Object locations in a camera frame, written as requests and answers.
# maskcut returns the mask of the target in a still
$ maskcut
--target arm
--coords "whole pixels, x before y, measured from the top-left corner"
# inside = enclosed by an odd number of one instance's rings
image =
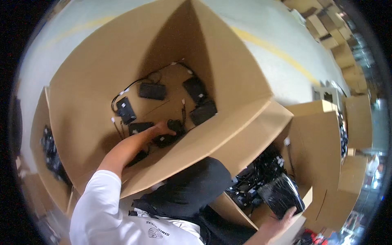
[[[98,170],[108,170],[121,179],[123,168],[143,149],[143,146],[161,134],[176,135],[176,132],[167,127],[166,122],[159,122],[155,126],[132,135],[118,143],[104,157]]]
[[[296,207],[289,209],[282,220],[272,216],[268,217],[267,221],[244,245],[267,245],[272,242],[276,236],[288,228],[296,210]]]

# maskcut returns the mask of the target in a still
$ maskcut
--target plastic-wrapped item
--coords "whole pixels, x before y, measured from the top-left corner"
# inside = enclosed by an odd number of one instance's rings
[[[295,214],[305,210],[295,185],[285,174],[260,187],[257,192],[280,220],[291,207],[297,207]]]
[[[56,179],[64,181],[67,185],[71,186],[72,183],[65,172],[63,164],[60,161],[60,157],[58,156],[52,131],[47,126],[44,128],[44,135],[41,138],[40,143],[44,149],[46,157],[46,168],[53,173]]]

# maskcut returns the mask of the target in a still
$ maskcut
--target warehouse floor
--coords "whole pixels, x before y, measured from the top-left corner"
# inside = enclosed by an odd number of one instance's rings
[[[94,30],[151,0],[71,0],[33,40],[22,61],[18,98],[23,118],[22,154],[36,171],[29,147],[31,124],[42,87]],[[347,86],[330,51],[317,43],[281,2],[204,0],[245,42],[282,105],[312,101],[312,86],[325,80]]]

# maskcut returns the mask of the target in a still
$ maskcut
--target white t-shirt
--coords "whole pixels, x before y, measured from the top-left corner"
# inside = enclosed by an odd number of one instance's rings
[[[366,166],[366,175],[373,176],[376,173],[377,167],[380,164],[378,156],[374,160],[371,160]]]
[[[150,218],[119,210],[121,180],[113,172],[97,171],[88,182],[71,218],[72,245],[202,245],[200,227],[184,220]]]

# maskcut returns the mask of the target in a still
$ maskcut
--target yellow floor line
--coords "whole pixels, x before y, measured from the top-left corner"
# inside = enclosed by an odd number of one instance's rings
[[[89,28],[94,28],[97,26],[102,26],[104,24],[106,24],[107,22],[111,21],[112,19],[114,19],[115,16],[107,16],[104,18],[100,18],[97,20],[93,20],[90,22],[87,22],[83,25],[78,25],[60,35],[58,35],[57,37],[51,39],[50,41],[48,41],[45,45],[41,46],[38,48],[38,50],[42,50],[42,49],[46,49],[49,48],[50,46],[56,44],[57,42],[59,42],[61,39],[66,38],[68,36],[71,36],[79,31],[83,31]],[[272,44],[270,44],[267,41],[264,41],[244,30],[241,30],[239,28],[236,28],[234,26],[231,26],[231,29],[243,40],[251,42],[257,46],[260,46],[264,49],[266,49],[267,51],[271,52],[272,54],[276,55],[277,57],[283,59],[284,61],[286,61],[287,63],[289,63],[292,67],[294,67],[297,71],[299,71],[300,73],[302,73],[309,81],[311,81],[314,85],[316,86],[320,86],[320,82],[312,76],[312,74],[306,70],[303,66],[301,66],[301,64],[299,64],[296,60],[294,60],[290,55],[288,55],[287,53],[285,53],[284,51],[280,50],[279,48],[273,46]]]
[[[309,81],[311,81],[314,85],[320,86],[320,82],[308,71],[306,70],[303,66],[301,66],[300,63],[298,63],[295,59],[293,59],[290,55],[285,53],[284,51],[280,50],[279,48],[273,46],[267,41],[261,40],[260,38],[243,31],[241,29],[238,29],[234,26],[231,26],[231,29],[242,39],[248,42],[251,42],[257,46],[260,46],[267,51],[273,53],[277,57],[283,59],[287,63],[289,63],[292,67],[294,67],[297,71],[302,73]]]

